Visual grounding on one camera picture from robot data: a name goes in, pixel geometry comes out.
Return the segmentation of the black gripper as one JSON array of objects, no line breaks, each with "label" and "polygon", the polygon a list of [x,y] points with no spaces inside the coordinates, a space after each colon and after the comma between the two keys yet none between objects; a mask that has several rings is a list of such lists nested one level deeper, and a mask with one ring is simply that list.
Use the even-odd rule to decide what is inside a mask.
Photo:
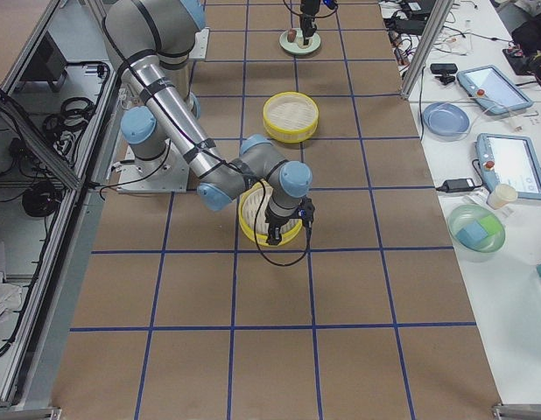
[{"label": "black gripper", "polygon": [[296,221],[298,217],[298,206],[289,209],[283,209],[270,203],[264,211],[265,222],[267,224],[267,239],[266,243],[269,246],[278,246],[283,238],[282,229],[291,221]]},{"label": "black gripper", "polygon": [[312,39],[312,36],[317,31],[317,26],[314,23],[315,16],[318,14],[318,0],[301,0],[300,1],[300,29],[303,39]]}]

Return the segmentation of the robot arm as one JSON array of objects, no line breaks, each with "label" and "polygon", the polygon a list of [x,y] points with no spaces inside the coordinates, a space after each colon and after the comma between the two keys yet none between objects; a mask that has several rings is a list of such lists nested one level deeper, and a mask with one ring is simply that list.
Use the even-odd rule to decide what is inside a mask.
[{"label": "robot arm", "polygon": [[311,229],[314,206],[306,195],[313,175],[306,164],[287,160],[261,135],[249,137],[235,160],[220,156],[166,74],[183,67],[205,26],[197,1],[118,1],[102,20],[109,57],[198,177],[197,193],[205,206],[220,211],[265,180],[272,189],[264,212],[266,241],[278,245],[282,226],[292,219]]}]

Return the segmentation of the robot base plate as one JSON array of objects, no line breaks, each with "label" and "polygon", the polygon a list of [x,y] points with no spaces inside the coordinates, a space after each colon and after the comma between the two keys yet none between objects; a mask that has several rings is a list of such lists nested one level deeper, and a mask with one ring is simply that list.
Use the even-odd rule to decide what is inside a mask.
[{"label": "robot base plate", "polygon": [[127,147],[125,159],[131,160],[119,171],[116,190],[120,193],[184,193],[187,189],[189,167],[176,146],[152,161],[136,159],[131,147]]}]

